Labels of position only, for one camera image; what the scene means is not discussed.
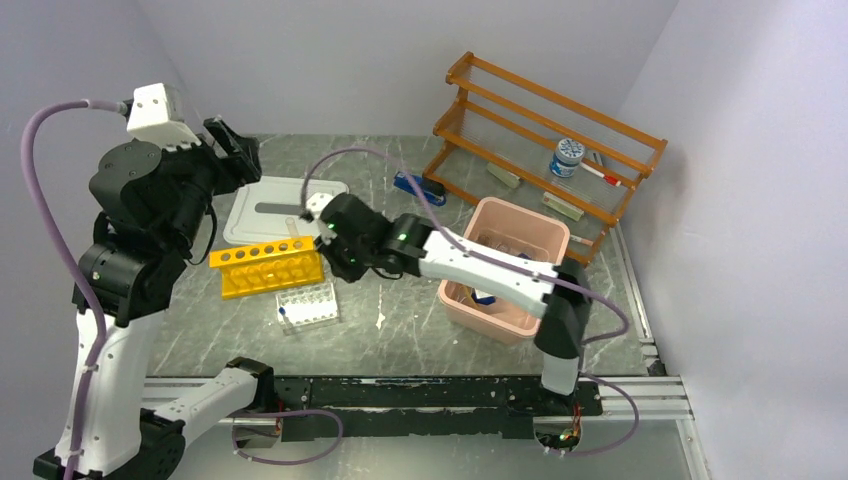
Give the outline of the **yellow rubber tubing with clamps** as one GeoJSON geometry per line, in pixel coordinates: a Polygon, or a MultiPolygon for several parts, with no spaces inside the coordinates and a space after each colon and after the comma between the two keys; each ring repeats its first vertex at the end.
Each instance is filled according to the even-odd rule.
{"type": "MultiPolygon", "coordinates": [[[[480,245],[492,248],[501,253],[509,254],[512,256],[516,256],[520,252],[527,253],[522,247],[520,247],[516,242],[508,239],[506,236],[494,235],[494,234],[481,234],[477,237],[476,242],[480,245]]],[[[496,301],[491,305],[478,305],[472,299],[472,290],[476,288],[471,288],[467,285],[461,286],[461,291],[464,294],[463,302],[468,306],[472,307],[478,311],[484,311],[486,308],[492,307],[495,303],[498,302],[496,296],[496,301]]]]}

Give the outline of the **yellow test tube rack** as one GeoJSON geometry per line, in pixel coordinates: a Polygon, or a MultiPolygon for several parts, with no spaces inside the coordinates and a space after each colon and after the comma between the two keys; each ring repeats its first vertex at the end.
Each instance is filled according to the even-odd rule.
{"type": "Polygon", "coordinates": [[[221,297],[231,300],[321,283],[324,266],[311,236],[212,251],[209,267],[221,275],[221,297]]]}

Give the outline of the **small clear plastic bag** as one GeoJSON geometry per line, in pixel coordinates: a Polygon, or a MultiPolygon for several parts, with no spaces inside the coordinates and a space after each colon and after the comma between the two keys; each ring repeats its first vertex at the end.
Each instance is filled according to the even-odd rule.
{"type": "Polygon", "coordinates": [[[487,293],[487,292],[484,292],[484,291],[482,291],[482,290],[479,290],[479,289],[473,289],[473,290],[472,290],[472,299],[473,299],[474,297],[487,297],[487,296],[492,296],[492,297],[494,297],[493,295],[491,295],[491,294],[489,294],[489,293],[487,293]]]}

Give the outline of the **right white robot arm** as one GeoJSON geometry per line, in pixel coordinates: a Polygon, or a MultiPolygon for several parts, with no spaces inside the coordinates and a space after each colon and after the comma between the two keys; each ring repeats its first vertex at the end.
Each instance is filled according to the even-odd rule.
{"type": "Polygon", "coordinates": [[[524,259],[480,245],[415,214],[389,220],[350,193],[316,193],[302,219],[316,224],[316,249],[332,274],[348,283],[373,271],[445,280],[505,300],[539,321],[533,342],[543,354],[539,398],[562,414],[578,399],[577,380],[593,304],[582,268],[524,259]]]}

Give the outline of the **clear test tube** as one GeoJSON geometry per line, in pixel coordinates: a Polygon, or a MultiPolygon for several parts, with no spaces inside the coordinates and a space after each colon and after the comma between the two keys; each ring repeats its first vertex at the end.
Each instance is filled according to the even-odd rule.
{"type": "Polygon", "coordinates": [[[296,220],[293,217],[287,217],[285,219],[285,225],[286,225],[286,229],[287,229],[287,232],[288,232],[290,238],[299,237],[299,231],[298,231],[298,228],[297,228],[297,223],[296,223],[296,220]]]}

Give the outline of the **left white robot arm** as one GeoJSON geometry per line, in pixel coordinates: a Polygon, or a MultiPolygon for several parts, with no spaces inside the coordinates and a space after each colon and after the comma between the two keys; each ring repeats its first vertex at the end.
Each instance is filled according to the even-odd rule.
{"type": "Polygon", "coordinates": [[[221,419],[279,406],[270,366],[239,357],[199,390],[154,408],[142,394],[154,339],[212,200],[261,177],[259,143],[223,120],[208,137],[167,149],[132,140],[101,158],[89,189],[100,205],[77,262],[77,384],[58,444],[38,456],[42,479],[166,479],[221,419]]]}

